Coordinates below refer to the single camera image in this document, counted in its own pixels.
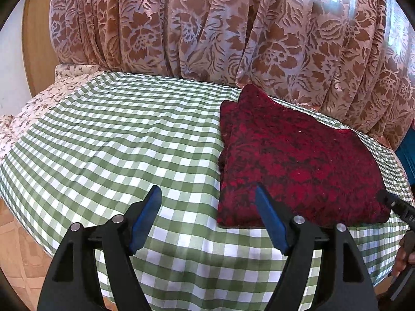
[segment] blue gripper pad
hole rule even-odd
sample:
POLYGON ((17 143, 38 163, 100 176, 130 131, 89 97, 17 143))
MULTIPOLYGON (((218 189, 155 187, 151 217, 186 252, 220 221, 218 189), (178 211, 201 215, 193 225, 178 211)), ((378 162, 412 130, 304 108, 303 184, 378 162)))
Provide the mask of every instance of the blue gripper pad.
POLYGON ((269 238, 275 249, 279 249, 283 254, 287 254, 289 250, 286 238, 287 230, 269 200, 268 193, 265 193, 260 186, 257 186, 255 204, 269 234, 269 238))
POLYGON ((138 249, 144 247, 147 237, 149 236, 154 220, 161 207, 161 189, 155 186, 153 193, 149 197, 146 205, 141 211, 140 216, 132 227, 132 239, 128 248, 135 254, 138 249))

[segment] bed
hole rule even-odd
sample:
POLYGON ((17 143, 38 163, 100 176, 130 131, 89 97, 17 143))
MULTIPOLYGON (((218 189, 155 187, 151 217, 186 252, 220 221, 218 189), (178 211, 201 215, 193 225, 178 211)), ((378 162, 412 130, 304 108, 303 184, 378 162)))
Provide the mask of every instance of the bed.
MULTIPOLYGON (((53 255, 72 222, 100 224, 159 185, 162 208, 145 248, 132 258, 152 308, 264 309, 284 257, 265 230, 223 229, 215 220, 223 148, 219 106, 237 100, 240 90, 105 70, 59 65, 54 85, 16 118, 3 118, 5 204, 53 255)), ((331 127, 347 127, 312 109, 275 101, 331 127)), ((413 204, 393 151, 356 133, 376 159, 387 189, 413 204)), ((374 285, 389 273, 405 230, 394 214, 383 225, 350 228, 374 285)), ((111 298, 102 253, 96 255, 102 292, 111 298)), ((303 310, 313 297, 319 260, 315 252, 303 310)), ((36 297, 31 303, 34 307, 36 297)))

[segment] brown floral curtain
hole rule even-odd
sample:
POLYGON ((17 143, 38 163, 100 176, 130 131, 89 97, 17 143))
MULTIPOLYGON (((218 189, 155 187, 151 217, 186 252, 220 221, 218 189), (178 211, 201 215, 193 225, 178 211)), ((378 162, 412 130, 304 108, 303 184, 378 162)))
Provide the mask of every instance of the brown floral curtain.
POLYGON ((62 63, 243 87, 397 148, 415 105, 414 30, 394 0, 51 0, 62 63))

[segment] wooden headboard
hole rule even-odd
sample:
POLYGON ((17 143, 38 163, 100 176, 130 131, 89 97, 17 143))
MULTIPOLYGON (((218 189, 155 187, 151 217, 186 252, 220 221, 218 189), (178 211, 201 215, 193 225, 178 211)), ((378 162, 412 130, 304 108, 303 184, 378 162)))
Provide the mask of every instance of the wooden headboard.
POLYGON ((26 0, 22 23, 22 48, 27 82, 32 96, 55 82, 59 64, 49 35, 50 0, 26 0))

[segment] dark red floral cloth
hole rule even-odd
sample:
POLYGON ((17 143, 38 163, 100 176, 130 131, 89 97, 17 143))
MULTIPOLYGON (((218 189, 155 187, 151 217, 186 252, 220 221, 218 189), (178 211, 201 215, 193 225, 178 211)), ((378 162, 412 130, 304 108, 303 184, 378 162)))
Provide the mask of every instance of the dark red floral cloth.
POLYGON ((279 105, 254 85, 238 103, 223 102, 220 128, 220 225, 263 226, 254 204, 258 182, 321 226, 388 220, 390 210, 376 200, 385 189, 379 167, 354 131, 279 105))

